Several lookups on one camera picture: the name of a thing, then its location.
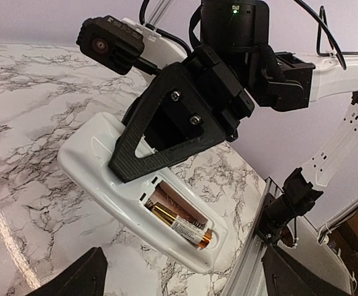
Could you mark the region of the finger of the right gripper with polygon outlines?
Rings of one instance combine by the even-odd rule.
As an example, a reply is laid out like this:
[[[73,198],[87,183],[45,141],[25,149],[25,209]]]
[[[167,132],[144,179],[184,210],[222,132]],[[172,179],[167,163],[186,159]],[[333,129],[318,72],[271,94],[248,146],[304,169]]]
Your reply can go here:
[[[108,164],[124,183],[180,163],[226,138],[180,63],[153,79],[126,114],[124,125]]]

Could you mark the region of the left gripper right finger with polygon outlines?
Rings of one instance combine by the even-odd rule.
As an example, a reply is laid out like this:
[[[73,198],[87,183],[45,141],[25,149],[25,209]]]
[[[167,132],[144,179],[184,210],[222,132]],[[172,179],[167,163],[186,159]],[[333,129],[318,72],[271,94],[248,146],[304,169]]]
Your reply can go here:
[[[356,275],[341,256],[326,248],[296,258],[277,245],[262,257],[267,295],[358,295]]]

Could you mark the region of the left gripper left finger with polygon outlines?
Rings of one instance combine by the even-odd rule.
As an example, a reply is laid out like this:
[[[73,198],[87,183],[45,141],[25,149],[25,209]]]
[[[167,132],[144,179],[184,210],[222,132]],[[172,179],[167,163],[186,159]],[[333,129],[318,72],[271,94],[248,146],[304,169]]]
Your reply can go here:
[[[108,263],[101,247],[93,247],[32,295],[103,296]]]

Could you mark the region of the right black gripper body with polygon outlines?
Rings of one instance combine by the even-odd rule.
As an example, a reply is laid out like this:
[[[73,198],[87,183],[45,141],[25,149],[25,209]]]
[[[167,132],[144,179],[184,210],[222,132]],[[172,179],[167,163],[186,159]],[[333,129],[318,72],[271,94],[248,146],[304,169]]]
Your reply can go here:
[[[195,85],[221,125],[226,141],[238,139],[238,126],[245,117],[250,117],[254,102],[247,95],[235,73],[207,45],[196,47],[184,60]]]

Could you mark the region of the white remote control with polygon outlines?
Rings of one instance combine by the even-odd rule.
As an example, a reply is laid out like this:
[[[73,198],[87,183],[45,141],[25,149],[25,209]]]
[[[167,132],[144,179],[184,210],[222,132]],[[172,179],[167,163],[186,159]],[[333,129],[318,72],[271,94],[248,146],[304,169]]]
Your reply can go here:
[[[62,144],[59,166],[105,211],[153,248],[195,273],[211,271],[226,241],[226,222],[169,168],[127,183],[118,179],[108,163],[124,129],[114,115],[97,113]],[[195,218],[201,227],[197,234],[185,236],[182,226],[173,229],[146,208],[157,187]],[[204,232],[212,235],[205,248],[189,241]]]

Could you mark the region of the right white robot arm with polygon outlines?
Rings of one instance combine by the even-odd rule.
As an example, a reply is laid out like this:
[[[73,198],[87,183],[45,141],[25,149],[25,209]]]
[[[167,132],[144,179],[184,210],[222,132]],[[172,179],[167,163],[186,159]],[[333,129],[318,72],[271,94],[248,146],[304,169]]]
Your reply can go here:
[[[267,200],[258,222],[266,242],[307,213],[343,161],[358,148],[358,51],[297,57],[269,45],[264,1],[203,1],[190,19],[192,52],[155,70],[123,123],[109,167],[124,182],[180,163],[223,141],[237,139],[240,120],[256,106],[278,112],[306,108],[335,94],[352,101],[335,135],[285,180],[282,195]]]

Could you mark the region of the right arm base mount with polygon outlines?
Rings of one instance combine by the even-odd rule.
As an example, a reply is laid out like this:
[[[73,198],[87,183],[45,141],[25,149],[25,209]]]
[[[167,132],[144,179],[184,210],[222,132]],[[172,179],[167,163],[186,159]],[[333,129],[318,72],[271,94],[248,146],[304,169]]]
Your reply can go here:
[[[297,216],[303,216],[313,208],[323,194],[306,181],[302,168],[296,168],[285,180],[282,194],[275,198],[266,194],[257,223],[257,234],[263,242],[275,244],[281,238],[282,229]]]

